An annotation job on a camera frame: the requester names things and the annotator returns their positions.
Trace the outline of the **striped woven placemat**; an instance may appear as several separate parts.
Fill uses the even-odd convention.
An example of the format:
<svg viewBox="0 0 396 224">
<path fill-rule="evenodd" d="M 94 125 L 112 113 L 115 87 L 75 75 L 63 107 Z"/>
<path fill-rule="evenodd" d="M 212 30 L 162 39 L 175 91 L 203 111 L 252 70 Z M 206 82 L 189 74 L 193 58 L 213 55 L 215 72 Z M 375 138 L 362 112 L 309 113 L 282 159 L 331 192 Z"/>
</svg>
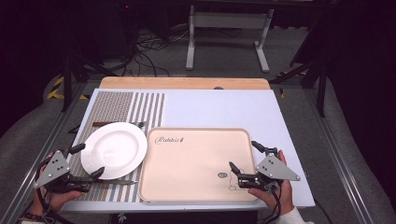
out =
<svg viewBox="0 0 396 224">
<path fill-rule="evenodd" d="M 155 91 L 95 90 L 83 120 L 78 127 L 73 146 L 84 143 L 97 130 L 96 121 L 144 122 L 142 131 L 148 133 L 163 125 L 166 96 Z M 82 202 L 141 203 L 138 185 L 94 183 Z"/>
</svg>

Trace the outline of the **person's right hand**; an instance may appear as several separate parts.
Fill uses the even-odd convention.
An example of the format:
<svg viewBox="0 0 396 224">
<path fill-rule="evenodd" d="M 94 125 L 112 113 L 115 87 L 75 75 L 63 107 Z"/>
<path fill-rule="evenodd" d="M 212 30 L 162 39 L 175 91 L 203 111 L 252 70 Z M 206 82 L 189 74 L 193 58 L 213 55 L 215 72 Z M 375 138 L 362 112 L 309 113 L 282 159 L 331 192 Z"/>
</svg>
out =
<svg viewBox="0 0 396 224">
<path fill-rule="evenodd" d="M 249 194 L 262 200 L 268 208 L 275 210 L 281 216 L 292 211 L 294 208 L 292 201 L 292 187 L 289 180 L 284 180 L 281 187 L 276 190 L 276 195 L 279 198 L 280 206 L 277 206 L 276 198 L 260 189 L 251 188 L 247 191 Z"/>
</svg>

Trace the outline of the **grey metal stand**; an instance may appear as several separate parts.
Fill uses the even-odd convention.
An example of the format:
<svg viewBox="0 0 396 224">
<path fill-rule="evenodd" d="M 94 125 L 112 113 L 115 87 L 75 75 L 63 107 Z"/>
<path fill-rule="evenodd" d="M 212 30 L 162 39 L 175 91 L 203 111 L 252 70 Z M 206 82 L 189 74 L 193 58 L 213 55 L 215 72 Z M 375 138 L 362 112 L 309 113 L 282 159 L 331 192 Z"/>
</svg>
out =
<svg viewBox="0 0 396 224">
<path fill-rule="evenodd" d="M 200 12 L 191 6 L 189 16 L 189 45 L 186 59 L 186 69 L 192 70 L 194 65 L 196 28 L 231 28 L 261 30 L 261 37 L 254 42 L 260 66 L 264 73 L 270 71 L 263 46 L 267 37 L 274 11 L 269 9 L 264 14 L 225 13 L 225 12 Z"/>
</svg>

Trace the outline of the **yellow black floor tape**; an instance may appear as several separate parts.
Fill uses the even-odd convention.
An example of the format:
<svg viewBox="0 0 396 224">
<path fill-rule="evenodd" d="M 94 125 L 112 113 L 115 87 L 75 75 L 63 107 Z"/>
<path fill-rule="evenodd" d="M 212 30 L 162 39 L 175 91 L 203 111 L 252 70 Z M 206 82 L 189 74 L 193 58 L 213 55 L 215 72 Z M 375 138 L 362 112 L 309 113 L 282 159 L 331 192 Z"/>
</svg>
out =
<svg viewBox="0 0 396 224">
<path fill-rule="evenodd" d="M 307 73 L 307 71 L 303 71 L 303 72 L 298 73 L 298 74 L 295 75 L 295 76 L 297 76 L 297 77 L 304 77 L 304 76 L 306 75 L 306 73 Z M 286 74 L 287 74 L 287 72 L 280 72 L 279 74 L 276 75 L 276 77 L 283 77 L 283 76 L 285 76 Z M 285 98 L 284 89 L 280 88 L 280 89 L 279 89 L 279 93 L 280 93 L 281 98 L 284 99 L 284 98 Z"/>
<path fill-rule="evenodd" d="M 64 77 L 59 76 L 56 81 L 54 82 L 51 90 L 49 91 L 49 94 L 47 95 L 48 99 L 64 99 L 64 95 L 62 93 L 59 93 L 58 90 L 60 89 L 61 85 L 64 83 Z"/>
</svg>

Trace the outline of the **aluminium rail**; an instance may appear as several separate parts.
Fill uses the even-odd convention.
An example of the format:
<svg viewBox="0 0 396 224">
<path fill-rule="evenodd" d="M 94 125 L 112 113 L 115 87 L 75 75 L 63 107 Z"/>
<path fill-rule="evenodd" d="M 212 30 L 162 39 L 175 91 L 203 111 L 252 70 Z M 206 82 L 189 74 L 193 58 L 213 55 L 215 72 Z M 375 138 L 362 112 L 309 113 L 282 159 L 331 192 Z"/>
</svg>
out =
<svg viewBox="0 0 396 224">
<path fill-rule="evenodd" d="M 367 209 L 366 204 L 361 197 L 361 193 L 358 189 L 357 182 L 351 173 L 346 161 L 341 155 L 338 145 L 336 144 L 335 138 L 332 134 L 330 126 L 327 120 L 323 118 L 317 109 L 316 95 L 311 90 L 304 90 L 304 95 L 309 103 L 319 128 L 326 139 L 329 154 L 332 158 L 332 162 L 335 166 L 337 174 L 340 176 L 343 187 L 346 191 L 346 195 L 351 202 L 354 212 L 359 220 L 360 224 L 374 224 L 373 219 Z"/>
<path fill-rule="evenodd" d="M 75 84 L 72 102 L 43 97 L 43 103 L 0 137 L 0 224 L 15 224 L 32 201 L 37 165 L 55 149 L 68 148 L 70 131 L 82 121 L 96 83 Z"/>
</svg>

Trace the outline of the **wooden handled knife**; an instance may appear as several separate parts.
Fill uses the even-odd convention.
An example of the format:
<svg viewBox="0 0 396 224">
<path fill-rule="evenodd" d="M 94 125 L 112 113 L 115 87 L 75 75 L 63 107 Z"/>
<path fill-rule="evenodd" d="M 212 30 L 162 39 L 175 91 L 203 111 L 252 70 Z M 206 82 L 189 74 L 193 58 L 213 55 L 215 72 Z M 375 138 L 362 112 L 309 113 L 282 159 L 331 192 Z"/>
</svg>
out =
<svg viewBox="0 0 396 224">
<path fill-rule="evenodd" d="M 133 180 L 118 180 L 118 179 L 111 179 L 111 180 L 103 180 L 103 179 L 96 179 L 93 183 L 98 184 L 113 184 L 113 185 L 134 185 L 137 184 L 138 181 Z"/>
</svg>

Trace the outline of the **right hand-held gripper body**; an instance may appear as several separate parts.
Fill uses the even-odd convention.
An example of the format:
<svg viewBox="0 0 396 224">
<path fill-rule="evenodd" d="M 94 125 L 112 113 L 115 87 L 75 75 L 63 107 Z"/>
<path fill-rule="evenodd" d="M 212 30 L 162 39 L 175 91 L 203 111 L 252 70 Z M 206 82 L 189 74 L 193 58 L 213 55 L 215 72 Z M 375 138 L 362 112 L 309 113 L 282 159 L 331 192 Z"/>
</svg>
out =
<svg viewBox="0 0 396 224">
<path fill-rule="evenodd" d="M 265 158 L 257 165 L 256 173 L 242 174 L 237 170 L 237 182 L 241 189 L 261 189 L 271 192 L 281 186 L 284 180 L 300 181 L 301 178 L 293 172 L 278 157 L 276 147 L 257 147 L 265 154 Z"/>
</svg>

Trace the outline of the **person's left hand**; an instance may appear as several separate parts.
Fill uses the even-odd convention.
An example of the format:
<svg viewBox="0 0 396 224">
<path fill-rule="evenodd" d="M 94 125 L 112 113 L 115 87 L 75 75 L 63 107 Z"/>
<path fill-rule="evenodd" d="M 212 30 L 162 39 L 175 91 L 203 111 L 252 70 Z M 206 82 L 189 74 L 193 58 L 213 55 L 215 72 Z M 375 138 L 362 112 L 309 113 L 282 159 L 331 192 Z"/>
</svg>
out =
<svg viewBox="0 0 396 224">
<path fill-rule="evenodd" d="M 83 192 L 73 190 L 66 193 L 47 193 L 44 187 L 40 188 L 41 195 L 34 191 L 33 205 L 29 211 L 35 216 L 43 216 L 46 209 L 53 212 L 59 211 L 66 203 L 74 201 L 83 195 Z"/>
</svg>

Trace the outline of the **wooden handled fork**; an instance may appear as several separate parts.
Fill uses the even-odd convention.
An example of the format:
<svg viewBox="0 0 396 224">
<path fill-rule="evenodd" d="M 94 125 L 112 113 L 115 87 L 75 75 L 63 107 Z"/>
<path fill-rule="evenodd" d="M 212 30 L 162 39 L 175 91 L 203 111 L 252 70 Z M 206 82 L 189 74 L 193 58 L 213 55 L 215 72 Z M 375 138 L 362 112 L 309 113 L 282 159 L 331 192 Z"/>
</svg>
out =
<svg viewBox="0 0 396 224">
<path fill-rule="evenodd" d="M 112 123 L 116 123 L 116 122 L 120 122 L 120 121 L 96 121 L 92 124 L 92 127 L 103 127 L 108 124 L 112 124 Z M 146 126 L 145 121 L 129 122 L 129 123 L 133 124 L 134 126 L 136 126 L 138 128 L 143 128 L 144 126 Z"/>
</svg>

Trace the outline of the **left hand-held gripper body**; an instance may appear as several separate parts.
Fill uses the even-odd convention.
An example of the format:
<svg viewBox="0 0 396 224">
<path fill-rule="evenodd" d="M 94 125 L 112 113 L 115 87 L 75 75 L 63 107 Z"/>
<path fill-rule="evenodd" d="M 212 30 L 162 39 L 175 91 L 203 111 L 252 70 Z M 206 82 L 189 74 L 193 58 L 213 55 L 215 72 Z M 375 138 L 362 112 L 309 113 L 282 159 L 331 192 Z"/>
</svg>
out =
<svg viewBox="0 0 396 224">
<path fill-rule="evenodd" d="M 44 187 L 48 192 L 66 193 L 69 191 L 88 192 L 93 179 L 91 177 L 74 176 L 62 151 L 55 151 L 44 161 L 44 170 L 38 169 L 35 189 Z"/>
</svg>

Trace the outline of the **black tripod stand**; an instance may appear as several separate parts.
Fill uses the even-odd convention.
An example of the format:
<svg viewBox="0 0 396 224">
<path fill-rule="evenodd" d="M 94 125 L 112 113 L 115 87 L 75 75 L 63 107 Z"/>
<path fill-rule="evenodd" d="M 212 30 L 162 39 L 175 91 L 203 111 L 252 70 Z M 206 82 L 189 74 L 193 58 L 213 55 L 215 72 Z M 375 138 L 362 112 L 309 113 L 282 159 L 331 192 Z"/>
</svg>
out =
<svg viewBox="0 0 396 224">
<path fill-rule="evenodd" d="M 289 72 L 281 72 L 275 79 L 269 81 L 270 84 L 280 84 L 287 79 L 306 72 L 301 80 L 304 89 L 311 89 L 318 82 L 317 110 L 324 118 L 324 100 L 327 78 L 327 47 L 328 34 L 331 26 L 327 21 L 325 13 L 320 13 L 309 29 L 302 45 L 290 62 L 290 65 L 299 63 L 300 66 Z"/>
<path fill-rule="evenodd" d="M 66 53 L 64 56 L 64 106 L 62 111 L 65 112 L 72 103 L 72 77 L 75 77 L 77 82 L 86 82 L 89 79 L 87 69 L 84 65 L 87 64 L 96 72 L 104 74 L 107 77 L 115 77 L 116 74 L 105 69 L 102 65 L 94 63 L 77 53 Z"/>
</svg>

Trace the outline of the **beige plastic tray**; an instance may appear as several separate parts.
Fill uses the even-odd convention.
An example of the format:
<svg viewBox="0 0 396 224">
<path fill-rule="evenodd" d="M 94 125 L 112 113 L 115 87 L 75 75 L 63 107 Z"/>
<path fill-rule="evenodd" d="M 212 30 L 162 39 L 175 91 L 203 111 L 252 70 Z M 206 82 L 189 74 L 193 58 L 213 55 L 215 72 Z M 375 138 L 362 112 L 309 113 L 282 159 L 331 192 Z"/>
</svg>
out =
<svg viewBox="0 0 396 224">
<path fill-rule="evenodd" d="M 235 128 L 155 128 L 148 133 L 139 196 L 150 203 L 252 202 L 230 167 L 256 169 L 247 131 Z"/>
</svg>

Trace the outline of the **white round plate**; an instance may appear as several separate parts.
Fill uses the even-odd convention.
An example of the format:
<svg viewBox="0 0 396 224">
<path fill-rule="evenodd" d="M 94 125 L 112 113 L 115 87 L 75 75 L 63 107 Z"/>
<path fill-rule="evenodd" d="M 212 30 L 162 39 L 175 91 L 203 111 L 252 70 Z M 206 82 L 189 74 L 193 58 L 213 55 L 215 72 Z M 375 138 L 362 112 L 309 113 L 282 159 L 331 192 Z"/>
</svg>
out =
<svg viewBox="0 0 396 224">
<path fill-rule="evenodd" d="M 115 122 L 99 128 L 87 138 L 80 161 L 88 174 L 104 168 L 101 179 L 117 179 L 135 170 L 147 150 L 148 140 L 140 128 L 132 123 Z"/>
</svg>

